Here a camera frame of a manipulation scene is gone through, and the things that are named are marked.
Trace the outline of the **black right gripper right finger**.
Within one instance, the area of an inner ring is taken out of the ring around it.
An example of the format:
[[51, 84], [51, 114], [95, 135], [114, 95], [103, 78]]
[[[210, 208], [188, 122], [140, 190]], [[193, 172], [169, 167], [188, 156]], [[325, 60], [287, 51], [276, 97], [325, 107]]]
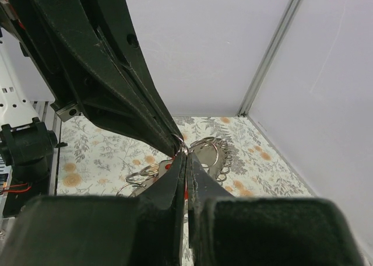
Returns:
[[315, 197], [235, 197], [187, 157], [195, 265], [363, 265], [341, 210]]

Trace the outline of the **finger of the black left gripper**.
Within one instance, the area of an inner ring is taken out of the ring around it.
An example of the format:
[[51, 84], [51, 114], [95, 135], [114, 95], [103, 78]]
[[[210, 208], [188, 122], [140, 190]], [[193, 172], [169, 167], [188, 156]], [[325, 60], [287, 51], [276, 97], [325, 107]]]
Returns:
[[94, 125], [143, 142], [181, 142], [146, 65], [126, 0], [75, 0], [71, 79]]
[[52, 92], [95, 126], [167, 156], [178, 128], [144, 59], [126, 0], [8, 0], [9, 31]]

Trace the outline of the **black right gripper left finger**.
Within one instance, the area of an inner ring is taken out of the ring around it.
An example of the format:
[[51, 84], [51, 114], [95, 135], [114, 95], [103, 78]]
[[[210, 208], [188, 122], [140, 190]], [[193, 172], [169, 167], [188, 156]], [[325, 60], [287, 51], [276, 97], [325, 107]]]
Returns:
[[1, 264], [180, 265], [184, 200], [178, 177], [165, 174], [137, 197], [32, 198]]

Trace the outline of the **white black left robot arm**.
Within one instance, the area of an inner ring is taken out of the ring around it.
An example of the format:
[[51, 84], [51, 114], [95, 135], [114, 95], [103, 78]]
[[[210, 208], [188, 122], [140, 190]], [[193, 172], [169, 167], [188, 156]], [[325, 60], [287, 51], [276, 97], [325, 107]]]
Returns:
[[[1, 0], [1, 30], [20, 44], [54, 97], [61, 121], [80, 114], [95, 126], [174, 156], [181, 133], [150, 75], [126, 0]], [[52, 166], [64, 143], [34, 109], [1, 57], [1, 158], [11, 168], [1, 216], [56, 191]]]

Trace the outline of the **key with red tag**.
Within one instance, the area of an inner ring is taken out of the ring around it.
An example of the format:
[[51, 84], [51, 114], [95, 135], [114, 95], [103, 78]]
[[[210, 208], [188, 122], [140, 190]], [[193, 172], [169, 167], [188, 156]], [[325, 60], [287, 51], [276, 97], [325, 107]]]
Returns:
[[171, 163], [166, 165], [167, 172], [165, 176], [174, 173], [178, 188], [176, 191], [182, 191], [182, 199], [188, 199], [188, 184], [187, 184], [187, 154], [178, 152], [172, 159]]

